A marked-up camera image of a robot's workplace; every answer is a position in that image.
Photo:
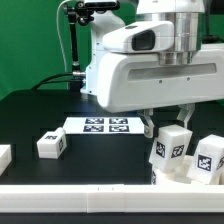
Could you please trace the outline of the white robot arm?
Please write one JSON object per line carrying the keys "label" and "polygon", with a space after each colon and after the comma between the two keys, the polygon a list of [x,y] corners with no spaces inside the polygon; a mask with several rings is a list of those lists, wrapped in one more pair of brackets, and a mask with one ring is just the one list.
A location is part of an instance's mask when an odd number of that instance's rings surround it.
{"label": "white robot arm", "polygon": [[187,123],[198,102],[224,98],[224,44],[202,38],[203,0],[137,0],[137,21],[113,14],[120,0],[84,0],[92,59],[86,90],[109,112],[140,110],[154,135],[153,110],[177,105]]}

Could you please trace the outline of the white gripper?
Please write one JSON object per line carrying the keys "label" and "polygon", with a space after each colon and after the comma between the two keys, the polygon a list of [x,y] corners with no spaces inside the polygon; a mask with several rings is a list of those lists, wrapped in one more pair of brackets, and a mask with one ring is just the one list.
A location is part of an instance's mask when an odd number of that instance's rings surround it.
{"label": "white gripper", "polygon": [[224,99],[224,44],[203,45],[188,65],[161,66],[156,54],[116,53],[99,65],[98,103],[109,112],[140,110],[147,138],[154,136],[151,108],[179,105],[177,120],[188,128],[194,103],[219,99]]}

